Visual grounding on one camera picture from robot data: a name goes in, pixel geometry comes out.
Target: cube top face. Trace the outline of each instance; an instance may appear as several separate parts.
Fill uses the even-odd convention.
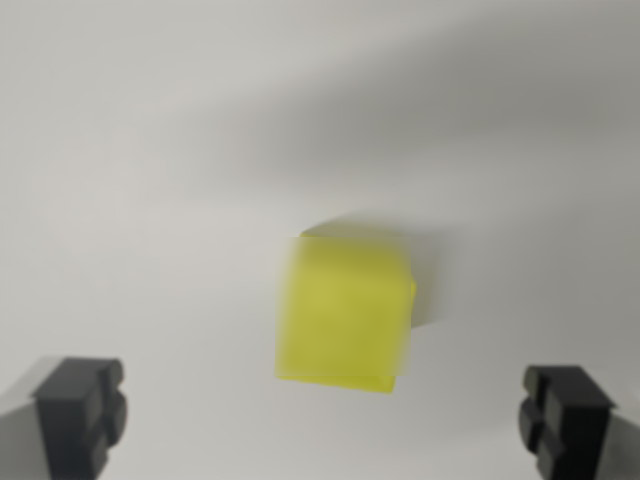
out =
[[[299,239],[276,373],[395,375],[408,339],[414,291],[408,256],[397,244]],[[382,383],[392,388],[392,382]]]

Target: white background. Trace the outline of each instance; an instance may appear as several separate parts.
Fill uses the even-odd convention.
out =
[[[638,45],[622,0],[0,0],[0,388],[121,358],[104,480],[538,478],[525,367],[640,360]],[[437,251],[409,373],[276,380],[288,239],[362,209]]]

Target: translucent yellow block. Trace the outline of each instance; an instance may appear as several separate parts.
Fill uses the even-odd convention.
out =
[[[415,294],[409,258],[388,239],[298,239],[280,325],[280,378],[391,392]]]

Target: yellow cube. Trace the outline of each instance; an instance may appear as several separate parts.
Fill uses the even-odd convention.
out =
[[[393,391],[411,328],[415,282],[389,239],[298,239],[278,341],[280,378]]]

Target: cube side face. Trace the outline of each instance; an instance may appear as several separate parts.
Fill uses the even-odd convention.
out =
[[[392,389],[393,382],[366,377],[399,372],[414,294],[408,257],[395,244],[299,239],[280,325],[276,374],[364,390]]]

